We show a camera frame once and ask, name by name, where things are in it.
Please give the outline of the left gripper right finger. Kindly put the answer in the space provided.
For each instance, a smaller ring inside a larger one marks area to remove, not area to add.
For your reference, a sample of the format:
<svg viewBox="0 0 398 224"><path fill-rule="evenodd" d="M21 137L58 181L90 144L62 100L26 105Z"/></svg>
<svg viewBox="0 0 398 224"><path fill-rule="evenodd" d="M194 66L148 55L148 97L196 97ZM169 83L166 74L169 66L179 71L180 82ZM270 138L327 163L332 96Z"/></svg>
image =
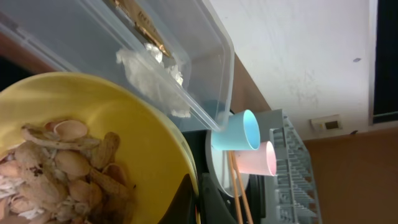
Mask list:
<svg viewBox="0 0 398 224"><path fill-rule="evenodd" d="M209 173L199 178L201 222L204 224L237 224L227 209Z"/></svg>

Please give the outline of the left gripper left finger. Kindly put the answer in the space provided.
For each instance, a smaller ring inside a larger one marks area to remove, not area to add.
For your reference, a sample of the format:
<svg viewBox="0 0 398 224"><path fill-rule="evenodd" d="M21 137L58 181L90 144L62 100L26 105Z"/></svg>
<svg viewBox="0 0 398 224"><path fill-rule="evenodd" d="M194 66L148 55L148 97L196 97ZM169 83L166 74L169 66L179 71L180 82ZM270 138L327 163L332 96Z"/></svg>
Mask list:
<svg viewBox="0 0 398 224"><path fill-rule="evenodd" d="M159 224L196 223L195 192L190 176L186 174Z"/></svg>

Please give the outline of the grey round plate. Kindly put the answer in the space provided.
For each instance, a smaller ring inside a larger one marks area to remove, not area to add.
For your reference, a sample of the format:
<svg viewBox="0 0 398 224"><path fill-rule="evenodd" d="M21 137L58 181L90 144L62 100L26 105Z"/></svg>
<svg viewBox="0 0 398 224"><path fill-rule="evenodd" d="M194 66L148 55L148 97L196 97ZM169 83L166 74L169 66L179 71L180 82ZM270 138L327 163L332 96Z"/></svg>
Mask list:
<svg viewBox="0 0 398 224"><path fill-rule="evenodd" d="M216 150L211 145L211 131L206 132L206 163L210 177L217 188L229 197L234 197L233 181L229 172L228 152Z"/></svg>

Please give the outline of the pink plastic cup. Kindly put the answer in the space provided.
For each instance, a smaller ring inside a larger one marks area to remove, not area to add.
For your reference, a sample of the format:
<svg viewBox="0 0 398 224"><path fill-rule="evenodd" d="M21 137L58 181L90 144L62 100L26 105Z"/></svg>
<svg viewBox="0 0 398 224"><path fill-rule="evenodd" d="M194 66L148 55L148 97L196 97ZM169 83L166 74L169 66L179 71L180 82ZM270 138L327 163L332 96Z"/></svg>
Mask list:
<svg viewBox="0 0 398 224"><path fill-rule="evenodd" d="M240 173L275 176L277 159L270 141L262 142L258 150L236 151L235 158Z"/></svg>

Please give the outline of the nut shell food scraps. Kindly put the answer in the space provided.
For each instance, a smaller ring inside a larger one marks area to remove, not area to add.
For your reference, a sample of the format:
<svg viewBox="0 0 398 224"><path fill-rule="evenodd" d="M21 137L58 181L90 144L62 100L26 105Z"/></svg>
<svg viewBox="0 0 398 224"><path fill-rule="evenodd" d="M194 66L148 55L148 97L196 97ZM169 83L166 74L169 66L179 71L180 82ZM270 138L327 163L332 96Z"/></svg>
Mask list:
<svg viewBox="0 0 398 224"><path fill-rule="evenodd" d="M79 120L25 124L1 154L1 223L131 223L132 197L115 155L120 137Z"/></svg>

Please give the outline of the blue plastic cup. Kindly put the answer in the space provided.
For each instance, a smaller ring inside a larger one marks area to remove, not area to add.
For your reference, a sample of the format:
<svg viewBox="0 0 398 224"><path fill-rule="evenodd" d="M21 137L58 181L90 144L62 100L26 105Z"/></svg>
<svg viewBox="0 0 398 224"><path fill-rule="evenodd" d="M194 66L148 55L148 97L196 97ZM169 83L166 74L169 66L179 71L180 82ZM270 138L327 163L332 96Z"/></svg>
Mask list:
<svg viewBox="0 0 398 224"><path fill-rule="evenodd" d="M256 151L260 144L259 125L251 110L230 116L224 130L211 133L211 146L218 151Z"/></svg>

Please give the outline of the gold snack wrapper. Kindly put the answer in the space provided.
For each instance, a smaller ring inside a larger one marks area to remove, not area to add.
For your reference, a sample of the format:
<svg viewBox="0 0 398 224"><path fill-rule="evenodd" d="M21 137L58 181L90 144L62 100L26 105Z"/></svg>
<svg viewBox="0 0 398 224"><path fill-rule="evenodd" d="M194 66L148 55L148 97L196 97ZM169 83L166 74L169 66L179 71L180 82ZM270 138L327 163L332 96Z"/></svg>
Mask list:
<svg viewBox="0 0 398 224"><path fill-rule="evenodd" d="M164 41L156 30L152 19L135 0L110 0L110 2L128 16L134 23L134 27L145 36L150 43L158 47L164 55L172 58L171 52L165 47Z"/></svg>

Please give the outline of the white tissue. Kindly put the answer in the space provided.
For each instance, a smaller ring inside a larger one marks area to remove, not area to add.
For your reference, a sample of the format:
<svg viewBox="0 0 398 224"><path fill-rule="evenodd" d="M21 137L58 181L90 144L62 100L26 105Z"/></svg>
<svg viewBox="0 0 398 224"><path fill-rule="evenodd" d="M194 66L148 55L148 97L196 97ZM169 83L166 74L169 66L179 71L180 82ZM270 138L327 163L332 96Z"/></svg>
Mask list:
<svg viewBox="0 0 398 224"><path fill-rule="evenodd" d="M183 75L179 71L178 65L170 65L165 68L163 52L154 44L145 43L144 46L160 66L182 86ZM161 88L160 79L139 65L136 57L137 54L132 50L120 49L116 52L116 63L123 64L129 83L148 99L163 107L166 113L178 118L190 118L190 106L174 91Z"/></svg>

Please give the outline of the yellow bowl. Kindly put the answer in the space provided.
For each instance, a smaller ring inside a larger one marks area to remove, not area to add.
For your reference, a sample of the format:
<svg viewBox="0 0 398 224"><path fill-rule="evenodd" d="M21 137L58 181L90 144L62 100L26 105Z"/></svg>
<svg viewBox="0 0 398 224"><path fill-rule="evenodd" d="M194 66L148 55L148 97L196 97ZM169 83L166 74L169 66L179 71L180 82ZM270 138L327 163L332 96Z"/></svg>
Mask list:
<svg viewBox="0 0 398 224"><path fill-rule="evenodd" d="M117 84L93 75L52 72L23 79L1 92L1 149L22 142L21 127L78 119L91 136L121 142L116 162L127 174L132 222L158 223L195 161L182 133L159 110Z"/></svg>

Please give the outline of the wooden chopstick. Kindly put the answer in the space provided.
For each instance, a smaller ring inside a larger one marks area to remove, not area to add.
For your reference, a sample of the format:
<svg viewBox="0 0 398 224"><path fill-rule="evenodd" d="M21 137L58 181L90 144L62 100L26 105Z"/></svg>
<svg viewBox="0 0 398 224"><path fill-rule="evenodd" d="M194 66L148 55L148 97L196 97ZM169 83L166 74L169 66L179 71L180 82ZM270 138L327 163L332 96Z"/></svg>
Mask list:
<svg viewBox="0 0 398 224"><path fill-rule="evenodd" d="M250 210L249 203L248 203L248 199L247 199L247 196L246 196L246 192L245 192L245 189L244 189L244 186L243 186L243 180L241 178L241 174L239 172L239 168L238 168L238 165L237 165L237 162L236 162L235 153L234 152L230 152L229 154L230 154L230 157L231 157L231 163L233 165L233 168L234 168L234 170L236 172L236 176L238 178L238 184L239 184L239 188L241 189L244 209L245 209L245 212L246 212L246 217L247 217L248 223L249 224L254 224L253 219L252 219L252 215L251 215L251 210Z"/></svg>
<svg viewBox="0 0 398 224"><path fill-rule="evenodd" d="M238 224L243 224L243 216L241 213L241 206L240 206L240 202L239 202L238 186L236 183L236 171L234 169L233 152L232 151L228 152L228 162L229 162L229 173L231 175L231 180L233 183L236 217L237 217Z"/></svg>

